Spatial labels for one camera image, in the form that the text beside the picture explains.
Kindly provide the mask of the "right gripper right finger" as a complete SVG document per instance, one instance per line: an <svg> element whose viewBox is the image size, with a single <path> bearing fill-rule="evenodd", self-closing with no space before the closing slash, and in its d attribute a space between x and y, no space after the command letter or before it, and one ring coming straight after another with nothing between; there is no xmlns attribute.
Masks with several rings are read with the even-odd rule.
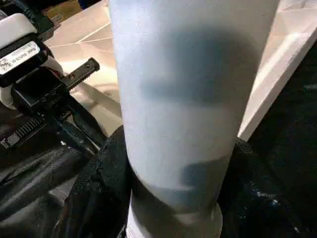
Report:
<svg viewBox="0 0 317 238"><path fill-rule="evenodd" d="M218 197L222 238L315 238L317 209L285 186L249 143L235 141Z"/></svg>

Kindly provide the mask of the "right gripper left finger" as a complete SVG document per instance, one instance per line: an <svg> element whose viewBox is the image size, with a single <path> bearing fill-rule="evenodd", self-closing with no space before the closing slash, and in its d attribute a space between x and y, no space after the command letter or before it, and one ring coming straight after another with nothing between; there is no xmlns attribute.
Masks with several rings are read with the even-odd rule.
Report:
<svg viewBox="0 0 317 238"><path fill-rule="evenodd" d="M124 238L132 171L119 127L75 180L54 238Z"/></svg>

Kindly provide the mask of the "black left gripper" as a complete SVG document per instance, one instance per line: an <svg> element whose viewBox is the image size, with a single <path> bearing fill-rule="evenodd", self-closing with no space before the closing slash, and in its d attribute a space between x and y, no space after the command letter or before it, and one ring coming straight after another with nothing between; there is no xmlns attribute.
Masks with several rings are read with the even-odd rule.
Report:
<svg viewBox="0 0 317 238"><path fill-rule="evenodd" d="M27 116L27 120L1 136L1 149L13 149L37 133L48 131L85 156L97 154L97 147L89 139L101 148L107 136L90 112L70 95L70 91L99 69L99 63L90 58L68 75L39 66L14 81L9 91L13 106Z"/></svg>

